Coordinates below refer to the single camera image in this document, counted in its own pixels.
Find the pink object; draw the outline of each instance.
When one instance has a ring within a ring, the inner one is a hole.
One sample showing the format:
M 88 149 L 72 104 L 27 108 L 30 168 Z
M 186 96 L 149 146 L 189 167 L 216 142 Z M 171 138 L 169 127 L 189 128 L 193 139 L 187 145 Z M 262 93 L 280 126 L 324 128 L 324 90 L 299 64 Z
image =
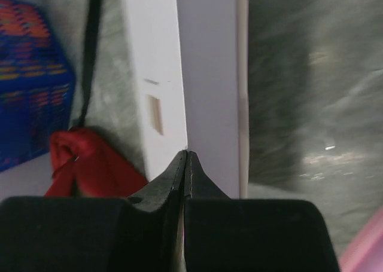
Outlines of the pink object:
M 383 209 L 359 232 L 339 263 L 342 272 L 383 272 Z

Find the gray speckled wall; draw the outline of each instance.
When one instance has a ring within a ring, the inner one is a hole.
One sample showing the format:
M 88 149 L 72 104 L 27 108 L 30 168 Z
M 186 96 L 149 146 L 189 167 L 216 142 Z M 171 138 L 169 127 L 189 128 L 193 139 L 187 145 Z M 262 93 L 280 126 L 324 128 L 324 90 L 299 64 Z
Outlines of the gray speckled wall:
M 383 205 L 383 0 L 250 0 L 250 197 L 304 198 L 337 253 Z
M 81 72 L 88 0 L 45 0 L 45 7 L 77 75 Z M 72 118 L 79 116 L 81 87 L 76 89 Z M 132 71 L 123 30 L 120 0 L 104 0 L 101 38 L 86 120 L 142 173 L 144 162 L 136 114 Z

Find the floor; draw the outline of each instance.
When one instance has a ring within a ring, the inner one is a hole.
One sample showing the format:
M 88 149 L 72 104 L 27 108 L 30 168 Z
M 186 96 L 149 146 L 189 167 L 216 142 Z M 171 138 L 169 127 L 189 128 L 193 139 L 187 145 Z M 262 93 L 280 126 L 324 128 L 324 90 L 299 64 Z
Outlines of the floor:
M 250 197 L 303 198 L 338 254 L 383 205 L 383 0 L 250 0 Z
M 0 173 L 0 201 L 12 196 L 44 195 L 52 183 L 48 154 Z
M 53 29 L 78 76 L 81 75 L 87 1 L 45 0 L 44 4 Z M 103 0 L 98 55 L 86 124 L 144 173 L 127 39 L 129 36 L 124 31 L 120 0 Z M 72 119 L 80 115 L 81 107 L 81 90 L 77 89 Z

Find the black object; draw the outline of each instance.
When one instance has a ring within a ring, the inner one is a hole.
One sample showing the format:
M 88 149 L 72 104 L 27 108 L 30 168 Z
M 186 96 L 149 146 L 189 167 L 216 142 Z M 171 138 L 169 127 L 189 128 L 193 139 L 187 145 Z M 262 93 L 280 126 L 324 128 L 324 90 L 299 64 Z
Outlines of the black object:
M 170 271 L 187 153 L 127 199 L 13 197 L 0 205 L 0 271 Z
M 92 79 L 96 63 L 99 26 L 102 0 L 89 0 L 83 51 L 83 70 L 81 86 L 83 89 L 83 106 L 76 126 L 83 127 L 92 93 Z
M 176 271 L 183 210 L 188 272 L 339 272 L 313 204 L 231 200 L 186 151 L 127 199 L 3 201 L 0 271 Z

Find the gray carpet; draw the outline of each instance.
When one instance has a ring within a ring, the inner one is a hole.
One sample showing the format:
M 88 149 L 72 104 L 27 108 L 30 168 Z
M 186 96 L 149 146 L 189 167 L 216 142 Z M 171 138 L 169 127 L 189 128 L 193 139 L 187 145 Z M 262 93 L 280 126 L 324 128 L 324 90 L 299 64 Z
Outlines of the gray carpet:
M 340 254 L 383 205 L 383 0 L 250 0 L 250 197 L 304 198 Z

